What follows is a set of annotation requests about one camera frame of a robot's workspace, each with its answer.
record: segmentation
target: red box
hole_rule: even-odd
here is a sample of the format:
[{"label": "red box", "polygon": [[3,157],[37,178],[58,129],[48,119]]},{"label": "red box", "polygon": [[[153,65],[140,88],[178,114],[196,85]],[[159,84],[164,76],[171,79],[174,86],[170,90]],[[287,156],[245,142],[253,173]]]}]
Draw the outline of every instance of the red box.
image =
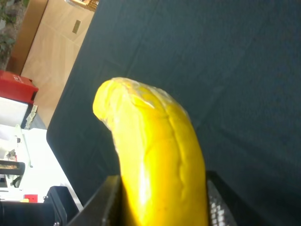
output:
[{"label": "red box", "polygon": [[26,194],[24,195],[24,199],[28,199],[29,202],[38,202],[37,194]]},{"label": "red box", "polygon": [[33,104],[38,90],[32,80],[0,70],[0,97]]}]

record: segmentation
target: yellow fruit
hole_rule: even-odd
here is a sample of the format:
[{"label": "yellow fruit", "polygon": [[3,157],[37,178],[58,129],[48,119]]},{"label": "yellow fruit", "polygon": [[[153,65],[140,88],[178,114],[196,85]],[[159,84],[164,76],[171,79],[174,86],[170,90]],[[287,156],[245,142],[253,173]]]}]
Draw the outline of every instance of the yellow fruit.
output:
[{"label": "yellow fruit", "polygon": [[126,78],[98,89],[93,112],[119,156],[126,226],[208,226],[205,165],[184,109]]}]

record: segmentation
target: dark green backdrop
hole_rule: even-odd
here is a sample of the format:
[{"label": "dark green backdrop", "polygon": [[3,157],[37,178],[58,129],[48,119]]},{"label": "dark green backdrop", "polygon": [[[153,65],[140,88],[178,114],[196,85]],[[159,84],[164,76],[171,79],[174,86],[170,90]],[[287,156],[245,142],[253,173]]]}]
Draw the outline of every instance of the dark green backdrop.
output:
[{"label": "dark green backdrop", "polygon": [[48,129],[83,203],[119,172],[92,113],[117,76],[170,93],[206,167],[272,225],[301,224],[300,1],[101,0]]}]

